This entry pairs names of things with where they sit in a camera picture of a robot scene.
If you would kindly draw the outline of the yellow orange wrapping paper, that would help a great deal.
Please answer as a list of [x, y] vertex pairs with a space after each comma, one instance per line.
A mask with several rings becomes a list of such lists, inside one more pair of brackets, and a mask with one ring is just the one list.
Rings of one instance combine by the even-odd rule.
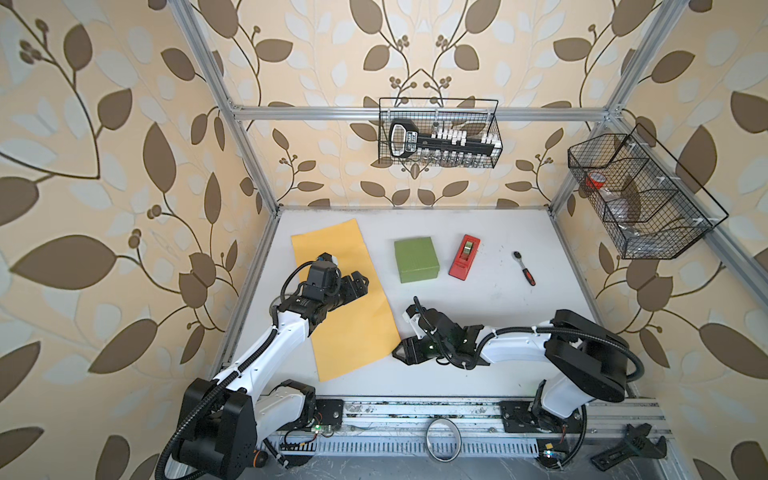
[[318, 379], [334, 380], [389, 356], [400, 342], [394, 316], [355, 220], [292, 237], [296, 261], [322, 253], [345, 275], [360, 272], [368, 293], [330, 312], [311, 334]]

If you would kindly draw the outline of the green gift box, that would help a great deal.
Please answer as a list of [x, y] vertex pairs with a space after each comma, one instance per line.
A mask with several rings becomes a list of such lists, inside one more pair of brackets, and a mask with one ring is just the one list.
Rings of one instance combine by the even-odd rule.
[[440, 264], [430, 237], [394, 242], [399, 279], [402, 284], [436, 279]]

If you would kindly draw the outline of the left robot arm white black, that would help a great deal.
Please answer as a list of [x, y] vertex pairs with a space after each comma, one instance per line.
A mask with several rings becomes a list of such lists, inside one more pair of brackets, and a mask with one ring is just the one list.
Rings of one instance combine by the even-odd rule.
[[293, 292], [282, 289], [270, 304], [270, 328], [213, 379], [197, 379], [186, 389], [155, 478], [166, 478], [168, 463], [175, 461], [189, 468], [189, 479], [236, 479], [251, 465], [258, 443], [286, 424], [312, 418], [315, 391], [308, 385], [286, 381], [267, 398], [260, 396], [330, 312], [367, 294], [369, 280], [358, 271], [343, 275], [329, 253], [300, 267], [308, 276]]

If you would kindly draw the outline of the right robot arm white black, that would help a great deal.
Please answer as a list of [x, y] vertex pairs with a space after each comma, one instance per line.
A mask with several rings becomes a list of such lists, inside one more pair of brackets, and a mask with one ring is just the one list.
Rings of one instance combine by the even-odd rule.
[[401, 340], [392, 357], [408, 366], [430, 360], [463, 371], [511, 361], [554, 366], [557, 374], [541, 380], [533, 399], [512, 415], [514, 423], [536, 431], [565, 431], [576, 420], [585, 425], [589, 402], [623, 402], [627, 385], [645, 373], [626, 341], [567, 309], [539, 325], [494, 328], [461, 326], [415, 301], [405, 318], [415, 334]]

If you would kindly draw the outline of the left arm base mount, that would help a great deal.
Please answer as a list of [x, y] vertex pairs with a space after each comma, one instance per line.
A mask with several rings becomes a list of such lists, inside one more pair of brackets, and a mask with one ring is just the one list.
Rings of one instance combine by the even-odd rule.
[[342, 399], [306, 398], [298, 417], [280, 425], [276, 431], [299, 430], [322, 434], [338, 431], [343, 423], [344, 405]]

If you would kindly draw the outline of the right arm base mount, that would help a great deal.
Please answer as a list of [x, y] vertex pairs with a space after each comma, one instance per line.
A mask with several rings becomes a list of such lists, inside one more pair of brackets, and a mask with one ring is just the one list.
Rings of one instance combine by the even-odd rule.
[[579, 409], [567, 418], [560, 418], [543, 407], [535, 407], [532, 401], [501, 401], [499, 408], [505, 433], [580, 433], [584, 426], [584, 416]]

